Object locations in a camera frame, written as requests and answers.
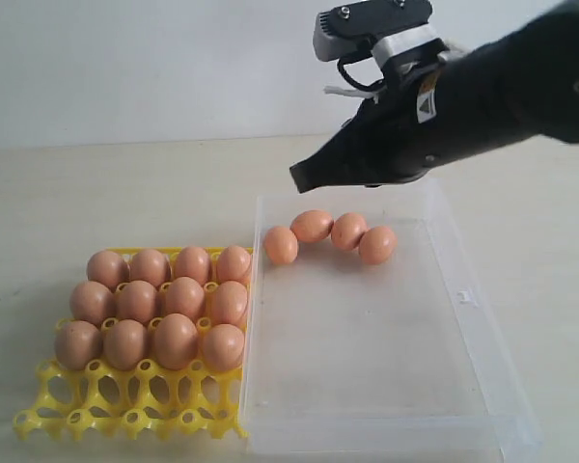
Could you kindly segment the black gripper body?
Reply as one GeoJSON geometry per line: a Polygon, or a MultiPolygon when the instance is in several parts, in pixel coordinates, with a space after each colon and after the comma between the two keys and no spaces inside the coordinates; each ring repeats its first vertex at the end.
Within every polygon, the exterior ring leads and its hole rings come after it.
{"type": "Polygon", "coordinates": [[[452,93],[439,87],[454,57],[444,42],[374,50],[382,78],[337,134],[339,185],[407,183],[463,157],[452,93]]]}

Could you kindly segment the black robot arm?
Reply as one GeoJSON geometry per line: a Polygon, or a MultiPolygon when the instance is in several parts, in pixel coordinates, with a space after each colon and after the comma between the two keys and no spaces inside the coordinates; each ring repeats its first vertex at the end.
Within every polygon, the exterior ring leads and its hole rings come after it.
{"type": "Polygon", "coordinates": [[[313,45],[339,73],[373,59],[354,117],[289,172],[298,191],[414,181],[540,135],[579,144],[579,1],[464,52],[430,26],[428,1],[362,1],[318,14],[313,45]]]}

